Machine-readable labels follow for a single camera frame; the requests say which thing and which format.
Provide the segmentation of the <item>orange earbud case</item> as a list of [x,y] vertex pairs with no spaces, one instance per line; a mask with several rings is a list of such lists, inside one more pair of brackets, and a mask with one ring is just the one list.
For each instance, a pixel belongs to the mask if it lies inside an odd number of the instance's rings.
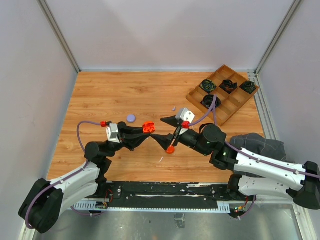
[[172,145],[170,145],[166,150],[167,154],[173,154],[174,152],[175,152],[175,147]]
[[146,121],[142,125],[142,131],[144,134],[152,134],[156,131],[155,123],[153,121]]

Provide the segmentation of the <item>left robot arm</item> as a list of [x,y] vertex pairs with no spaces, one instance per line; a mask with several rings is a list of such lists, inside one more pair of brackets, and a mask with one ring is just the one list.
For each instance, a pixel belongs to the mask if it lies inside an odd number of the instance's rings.
[[142,127],[111,121],[97,125],[105,128],[107,140],[81,145],[85,162],[80,167],[51,181],[40,178],[32,186],[18,211],[28,229],[46,233],[59,216],[78,201],[92,195],[103,197],[107,193],[105,173],[112,164],[110,158],[122,148],[133,151],[156,130],[152,121]]

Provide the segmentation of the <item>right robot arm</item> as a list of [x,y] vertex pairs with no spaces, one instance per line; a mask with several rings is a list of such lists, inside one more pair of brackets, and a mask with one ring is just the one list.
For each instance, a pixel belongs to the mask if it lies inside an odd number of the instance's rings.
[[189,122],[175,116],[161,121],[175,127],[173,134],[151,134],[166,151],[174,151],[178,144],[204,155],[220,170],[230,170],[226,193],[232,200],[242,196],[274,196],[292,199],[296,205],[310,210],[320,208],[320,169],[314,162],[305,164],[283,162],[259,155],[226,141],[227,135],[213,124],[202,124],[199,132]]

